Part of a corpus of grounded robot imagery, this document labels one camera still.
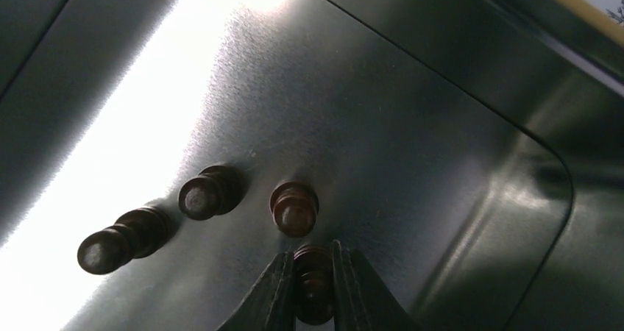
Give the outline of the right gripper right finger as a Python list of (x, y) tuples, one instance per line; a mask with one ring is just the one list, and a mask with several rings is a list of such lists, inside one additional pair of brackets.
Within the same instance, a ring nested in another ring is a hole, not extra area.
[(363, 253), (334, 240), (336, 330), (421, 330), (386, 287)]

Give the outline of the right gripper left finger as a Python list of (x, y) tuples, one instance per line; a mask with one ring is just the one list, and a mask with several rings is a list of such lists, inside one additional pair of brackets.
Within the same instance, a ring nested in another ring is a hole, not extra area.
[(260, 274), (219, 330), (294, 330), (294, 254), (282, 252)]

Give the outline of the gold tin tray with pieces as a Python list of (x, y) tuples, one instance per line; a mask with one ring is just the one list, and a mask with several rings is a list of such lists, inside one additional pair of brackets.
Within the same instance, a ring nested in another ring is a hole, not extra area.
[[(195, 221), (210, 166), (244, 196)], [(269, 210), (289, 181), (303, 238)], [(83, 271), (143, 206), (168, 242)], [(216, 330), (334, 240), (423, 330), (621, 330), (623, 28), (585, 0), (1, 0), (3, 330)]]

